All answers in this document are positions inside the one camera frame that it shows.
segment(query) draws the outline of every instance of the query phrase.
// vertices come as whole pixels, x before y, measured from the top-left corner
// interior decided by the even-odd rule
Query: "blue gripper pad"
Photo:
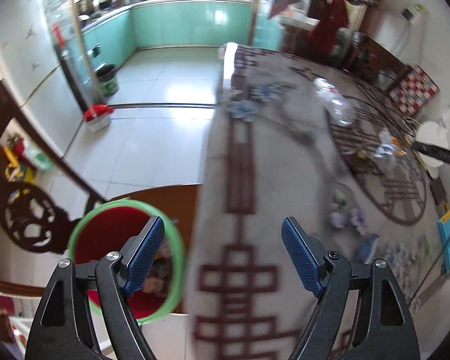
[[[317,255],[314,256],[310,247],[317,245],[307,245],[311,237],[305,234],[298,222],[293,218],[286,218],[282,223],[282,241],[287,252],[292,260],[303,287],[310,291],[316,298],[323,292],[323,285],[320,281],[320,265],[317,261]],[[322,267],[325,261],[323,254],[319,257],[321,259]]]
[[[123,291],[127,297],[142,288],[164,235],[163,220],[159,216],[152,216],[124,256],[122,264],[127,276]]]

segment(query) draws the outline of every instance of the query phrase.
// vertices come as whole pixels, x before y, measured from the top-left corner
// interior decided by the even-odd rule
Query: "green trash can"
[[[119,90],[119,82],[116,79],[116,67],[114,64],[106,64],[95,73],[104,97],[109,97],[117,93]]]

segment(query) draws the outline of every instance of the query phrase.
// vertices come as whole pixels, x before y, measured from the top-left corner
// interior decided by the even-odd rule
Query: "blue notebook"
[[[447,212],[439,221],[438,221],[438,230],[440,232],[440,238],[442,240],[442,245],[445,245],[445,242],[450,236],[450,211]],[[450,241],[445,249],[445,253],[443,254],[443,265],[445,273],[450,272]]]

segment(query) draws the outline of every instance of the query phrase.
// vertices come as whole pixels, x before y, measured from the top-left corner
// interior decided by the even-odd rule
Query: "bucket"
[[[116,79],[116,69],[114,64],[106,64],[96,72],[100,90],[104,97],[114,95],[119,90],[119,82]]]
[[[165,224],[172,260],[172,283],[165,299],[136,291],[128,298],[133,315],[140,324],[164,318],[180,303],[184,276],[184,248],[173,222],[159,209],[131,199],[109,202],[90,211],[77,224],[68,241],[68,257],[75,264],[99,260],[110,251],[118,251],[125,242],[141,232],[152,215]],[[97,291],[88,291],[90,308],[101,314]]]

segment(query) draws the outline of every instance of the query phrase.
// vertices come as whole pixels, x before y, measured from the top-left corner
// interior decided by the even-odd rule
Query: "screw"
[[[106,255],[106,259],[108,261],[115,261],[119,257],[120,257],[120,253],[117,251],[111,251],[109,254]]]
[[[328,252],[328,258],[330,260],[338,260],[340,258],[340,254],[338,252],[334,251],[334,250],[333,251],[329,251]]]
[[[70,265],[70,262],[71,262],[70,259],[62,259],[60,260],[58,266],[60,268],[67,268]]]
[[[384,259],[377,259],[375,261],[375,265],[378,266],[378,268],[385,268],[387,266],[387,262]]]

